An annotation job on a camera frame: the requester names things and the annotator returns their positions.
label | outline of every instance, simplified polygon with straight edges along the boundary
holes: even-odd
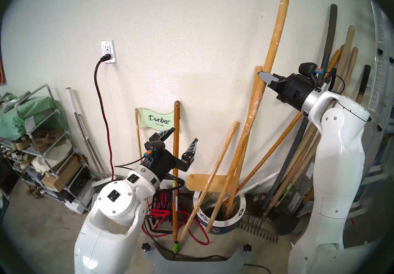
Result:
[[[287,192],[289,191],[289,189],[292,187],[293,183],[290,182],[289,185],[287,185],[286,189],[284,190],[283,194],[281,195],[281,197],[279,198],[279,201],[282,201],[283,198],[287,195]]]
[[[294,207],[296,207],[298,201],[300,200],[301,195],[298,193],[298,191],[295,193],[293,199],[291,200],[290,204],[289,204],[289,210],[292,213],[294,210]]]
[[[152,128],[158,131],[163,131],[174,126],[174,112],[159,114],[145,108],[138,108],[137,110],[141,116],[141,128]]]

wall outlet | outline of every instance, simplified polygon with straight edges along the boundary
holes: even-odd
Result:
[[[113,40],[110,41],[101,41],[101,51],[103,52],[103,56],[109,53],[111,55],[111,59],[105,61],[104,63],[116,63],[116,55],[115,50],[113,48]]]

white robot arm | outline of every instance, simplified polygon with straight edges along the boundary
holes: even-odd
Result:
[[[194,160],[197,139],[182,159],[165,149],[163,141],[174,130],[155,133],[145,144],[147,151],[142,164],[125,180],[111,182],[100,191],[75,243],[76,274],[123,274],[126,271],[145,220],[145,198],[155,194],[165,177],[172,177],[168,174],[171,169],[187,171]],[[174,190],[184,185],[182,179],[176,180],[179,186],[162,190]],[[111,233],[108,219],[129,229],[126,233]]]
[[[318,88],[316,68],[316,64],[303,63],[300,74],[288,78],[259,73],[279,100],[304,112],[322,135],[314,164],[313,211],[304,235],[291,250],[289,274],[310,273],[318,259],[344,251],[343,228],[364,167],[361,137],[370,115],[348,97]],[[333,99],[337,103],[326,110]]]

wooden handle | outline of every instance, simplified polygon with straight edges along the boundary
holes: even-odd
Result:
[[[251,110],[253,108],[253,100],[254,100],[257,84],[259,81],[260,81],[260,78],[256,72],[253,77],[252,93],[251,93],[251,97],[250,97],[250,101],[249,101],[249,110],[248,110],[249,114],[251,113]],[[235,194],[236,194],[236,190],[237,190],[237,186],[238,186],[239,177],[241,176],[243,161],[245,159],[246,148],[247,148],[248,142],[249,142],[249,135],[247,137],[245,147],[243,148],[241,158],[239,159],[237,169],[235,170],[235,174],[234,174],[233,180],[230,185],[230,188],[231,188],[230,189],[230,197],[226,201],[224,201],[224,205],[229,204],[227,207],[227,210],[226,210],[225,220],[228,219],[230,212],[232,210],[232,204],[234,203],[234,198],[235,198]]]
[[[179,121],[180,121],[180,102],[177,100],[174,103],[174,148],[173,155],[179,156]],[[178,177],[178,169],[173,169],[173,176]],[[173,181],[173,186],[178,186],[176,181]],[[173,236],[174,241],[178,240],[178,190],[173,192]]]
[[[192,213],[191,213],[191,215],[190,215],[185,227],[182,230],[182,233],[180,234],[179,242],[181,242],[183,240],[183,238],[185,237],[185,235],[186,235],[191,223],[193,222],[194,217],[196,216],[198,210],[200,209],[200,206],[201,206],[202,202],[205,199],[206,193],[208,192],[208,187],[211,185],[212,180],[213,180],[217,170],[219,169],[219,166],[220,166],[220,164],[221,164],[221,162],[222,162],[222,160],[224,158],[224,155],[226,154],[227,149],[229,148],[229,145],[231,143],[232,137],[234,136],[234,132],[237,129],[238,125],[239,125],[239,122],[237,122],[237,121],[235,121],[234,124],[232,125],[230,133],[227,136],[226,142],[224,143],[222,151],[221,151],[221,153],[219,155],[219,158],[216,161],[216,164],[215,164],[215,167],[214,167],[213,171],[211,172],[211,175],[210,175],[210,177],[208,179],[208,182],[206,183],[203,192],[200,194],[200,198],[198,199],[198,202],[197,202],[196,206],[194,207],[194,209],[193,209],[193,211],[192,211]]]
[[[284,21],[286,19],[286,14],[287,14],[288,4],[289,4],[289,0],[281,0],[281,2],[279,4],[278,15],[276,17],[275,27],[274,27],[272,38],[271,38],[271,43],[269,44],[268,53],[265,58],[264,66],[262,68],[262,70],[264,72],[268,72],[268,73],[271,72],[272,65],[273,65],[273,62],[275,59],[275,55],[278,50],[279,41],[281,40],[282,31],[283,31],[283,27],[284,27]],[[227,174],[228,179],[225,184],[225,187],[223,188],[223,191],[219,195],[219,198],[216,202],[214,212],[212,213],[209,223],[205,229],[205,231],[207,233],[209,233],[209,231],[212,228],[212,225],[215,221],[217,213],[219,212],[220,206],[223,202],[224,196],[226,195],[227,189],[228,189],[230,182],[232,180],[232,176],[234,175],[234,171],[237,168],[239,159],[241,158],[241,155],[242,155],[243,149],[246,145],[246,141],[248,139],[251,127],[253,125],[253,122],[255,121],[257,110],[258,110],[258,107],[260,106],[260,102],[261,102],[261,99],[264,94],[265,86],[266,86],[266,84],[265,84],[265,82],[263,82],[263,80],[260,80],[258,82],[258,85],[256,87],[256,92],[254,95],[253,106],[250,110],[251,114],[248,114],[248,116],[247,116],[246,123],[245,123],[245,126],[244,126],[242,134],[241,134],[241,138],[239,139],[237,149],[235,151],[234,157],[233,157],[231,165],[230,165],[229,172]]]
[[[238,186],[238,180],[239,180],[239,177],[241,176],[242,165],[243,165],[243,161],[245,159],[245,154],[246,154],[246,148],[247,148],[248,140],[249,140],[249,137],[248,137],[248,139],[246,141],[245,148],[242,151],[241,158],[239,159],[237,169],[235,170],[235,174],[234,174],[233,178],[236,179],[236,181],[233,180],[232,183],[231,183],[230,197],[228,198],[228,206],[227,206],[227,209],[226,209],[226,214],[224,216],[225,220],[227,220],[229,218],[230,212],[232,211],[232,204],[234,203],[235,193],[236,193],[237,186]]]
[[[271,199],[271,202],[269,203],[268,208],[266,209],[264,216],[267,217],[269,211],[272,209],[272,207],[276,204],[276,202],[279,200],[280,196],[282,195],[282,192],[286,189],[286,187],[288,186],[288,184],[291,181],[291,178],[293,177],[293,175],[295,174],[298,166],[301,164],[305,154],[308,151],[308,148],[310,146],[310,144],[313,141],[314,136],[316,135],[317,132],[317,128],[315,127],[314,131],[312,131],[310,138],[308,139],[307,143],[304,145],[304,148],[301,150],[301,153],[298,155],[298,157],[296,158],[295,163],[293,164],[293,166],[291,167],[289,173],[287,174],[287,176],[284,178],[281,186],[279,187],[278,191],[276,192],[276,194],[274,195],[274,197]]]
[[[136,126],[137,126],[137,140],[138,140],[138,151],[139,151],[139,158],[142,158],[141,152],[141,139],[139,137],[139,125],[138,125],[138,109],[134,109],[136,114]]]
[[[310,144],[312,142],[308,142],[309,139],[313,136],[315,136],[317,131],[317,128],[314,124],[310,124],[308,129],[305,131],[304,133],[304,137],[302,138],[300,144],[298,145],[297,150],[295,151],[293,158],[291,159],[291,162],[289,164],[289,167],[287,167],[286,172],[284,173],[283,177],[282,177],[282,181],[284,180],[284,178],[288,175],[288,173],[290,172],[291,168],[294,166],[296,160],[298,159],[298,157],[300,156],[302,150],[304,150],[305,146],[308,144],[307,149],[309,148]]]
[[[305,171],[305,169],[309,166],[310,161],[312,160],[312,157],[315,155],[316,153],[316,149],[319,145],[320,139],[322,138],[321,134],[319,134],[317,136],[317,138],[315,139],[312,147],[309,149],[307,155],[305,156],[305,158],[303,159],[301,165],[298,167],[297,171],[295,172],[295,174],[293,175],[293,177],[291,178],[290,181],[290,186],[288,186],[288,190],[286,191],[286,193],[284,195],[281,196],[281,198],[279,199],[277,204],[280,204],[280,202],[284,199],[284,197],[286,196],[286,194],[289,192],[289,190],[291,189],[291,187],[294,185],[294,183],[298,180],[298,178],[300,177],[300,175]]]
[[[335,67],[336,63],[338,62],[338,59],[339,59],[340,55],[341,55],[341,50],[336,50],[334,55],[333,55],[333,57],[330,60],[330,63],[328,64],[327,73],[330,73],[331,70],[333,69],[333,67]]]
[[[356,64],[357,54],[358,54],[358,53],[359,53],[359,49],[358,49],[357,47],[353,47],[352,55],[350,56],[350,61],[349,61],[348,70],[347,70],[346,76],[345,76],[345,78],[344,78],[344,81],[345,81],[345,88],[344,88],[344,91],[343,91],[343,93],[342,93],[343,95],[345,95],[346,89],[347,89],[347,87],[348,87],[348,85],[349,85],[350,77],[352,76],[353,69],[354,69],[354,66],[355,66],[355,64]]]
[[[313,197],[313,186],[312,188],[308,191],[307,195],[305,196],[303,203],[306,204],[308,203]]]
[[[371,72],[371,66],[365,64],[364,65],[364,70],[362,71],[362,78],[361,78],[361,84],[360,84],[360,88],[359,88],[359,93],[358,93],[357,98],[356,98],[356,102],[358,104],[361,104],[362,98],[364,97],[364,93],[365,93],[365,90],[367,88],[370,72]]]
[[[336,68],[336,74],[343,78],[346,70],[346,65],[349,60],[350,56],[350,47],[352,46],[353,38],[354,38],[355,28],[354,26],[350,25],[348,29],[348,34],[346,35],[346,41],[343,45],[341,56],[338,61],[338,66]],[[340,80],[335,80],[333,90],[337,91],[340,85]]]
[[[282,135],[277,139],[277,141],[273,144],[270,150],[268,150],[267,154],[264,155],[264,157],[261,159],[261,161],[257,164],[257,166],[249,173],[249,175],[242,181],[242,183],[238,186],[237,191],[240,191],[245,184],[255,175],[257,170],[260,169],[260,167],[267,161],[267,159],[270,157],[270,155],[278,148],[280,143],[285,139],[285,137],[288,135],[288,133],[291,131],[291,129],[297,124],[298,120],[301,118],[302,113],[299,112],[296,117],[292,120],[292,122],[288,125],[286,130],[282,133]]]

